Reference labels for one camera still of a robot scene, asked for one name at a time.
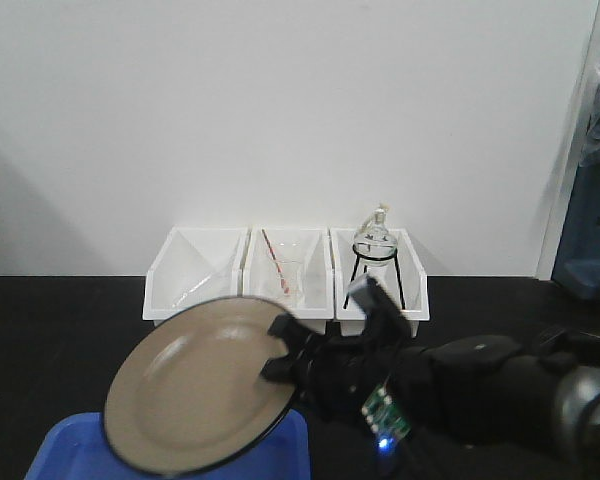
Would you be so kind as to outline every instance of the white storage bin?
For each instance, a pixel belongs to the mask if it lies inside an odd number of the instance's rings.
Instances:
[[[281,299],[281,275],[262,234],[262,229],[279,261],[296,260],[303,265],[302,292],[285,304]],[[329,236],[320,228],[254,227],[243,271],[243,293],[282,303],[298,319],[333,318],[333,270]]]
[[[169,232],[147,272],[142,318],[156,325],[205,300],[240,293],[246,228]]]
[[[353,253],[352,248],[355,231],[353,228],[330,229],[335,276],[335,312],[336,319],[338,320],[364,320],[362,310],[358,308],[353,300],[350,299],[347,308],[344,308],[347,289],[356,260],[356,255]],[[407,231],[404,229],[389,229],[389,231],[398,239],[398,264],[400,266],[402,290],[406,306],[406,309],[402,310],[402,313],[411,321],[412,332],[415,336],[418,322],[429,320],[427,274],[424,268],[422,268],[422,264],[418,259]],[[356,278],[362,274],[363,265],[361,261],[356,272]],[[373,275],[380,282],[396,305],[400,306],[400,290],[393,260],[384,267],[370,268],[369,274]],[[356,333],[356,329],[353,328],[353,330],[351,333]]]

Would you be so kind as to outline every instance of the beige plate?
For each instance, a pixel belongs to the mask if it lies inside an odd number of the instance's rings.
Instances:
[[[286,413],[291,385],[260,370],[285,355],[267,335],[282,307],[223,298],[185,310],[147,336],[116,375],[104,410],[114,451],[141,470],[207,469],[260,439]]]

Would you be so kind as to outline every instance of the black table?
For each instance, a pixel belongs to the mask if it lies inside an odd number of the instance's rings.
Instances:
[[[74,413],[101,411],[118,367],[152,329],[141,320],[144,278],[0,277],[0,480],[22,479],[46,432]],[[417,344],[511,335],[523,344],[550,324],[600,330],[600,304],[526,278],[430,277],[431,322]],[[373,441],[309,427],[312,478],[375,479]],[[403,449],[405,479],[575,479],[577,471],[512,445],[469,448],[423,432]]]

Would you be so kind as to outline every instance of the blue tray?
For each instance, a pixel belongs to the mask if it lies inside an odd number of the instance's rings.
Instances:
[[[118,459],[104,438],[99,413],[62,420],[47,434],[25,480],[148,480]],[[181,480],[310,480],[307,425],[291,410],[253,449],[215,470]]]

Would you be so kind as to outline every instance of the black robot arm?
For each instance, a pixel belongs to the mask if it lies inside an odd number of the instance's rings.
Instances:
[[[289,354],[262,375],[294,383],[324,419],[348,423],[360,422],[382,385],[415,427],[463,443],[514,442],[600,476],[600,368],[561,351],[559,334],[543,338],[539,354],[499,335],[413,347],[409,323],[372,277],[357,279],[350,295],[366,315],[359,336],[343,337],[336,322],[322,335],[278,317],[269,333]]]

